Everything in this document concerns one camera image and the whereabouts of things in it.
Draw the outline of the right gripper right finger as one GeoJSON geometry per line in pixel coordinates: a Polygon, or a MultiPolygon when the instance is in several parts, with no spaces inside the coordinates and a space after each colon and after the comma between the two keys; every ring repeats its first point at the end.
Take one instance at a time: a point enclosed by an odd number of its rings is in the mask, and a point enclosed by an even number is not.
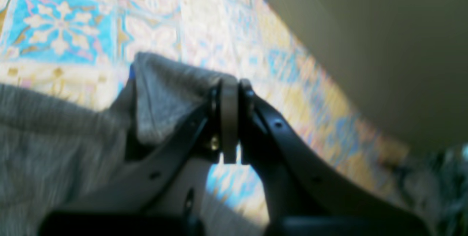
{"type": "Polygon", "coordinates": [[[266,236],[429,236],[416,215],[360,188],[323,161],[286,119],[239,83],[242,161],[260,177],[266,236]]]}

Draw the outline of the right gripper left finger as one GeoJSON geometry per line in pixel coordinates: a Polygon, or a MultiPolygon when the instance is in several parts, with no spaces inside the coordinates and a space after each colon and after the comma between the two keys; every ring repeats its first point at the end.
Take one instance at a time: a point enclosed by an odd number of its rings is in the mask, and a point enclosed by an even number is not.
{"type": "Polygon", "coordinates": [[[53,210],[41,236],[202,236],[206,178],[236,162],[238,81],[223,79],[175,133],[123,178],[53,210]]]}

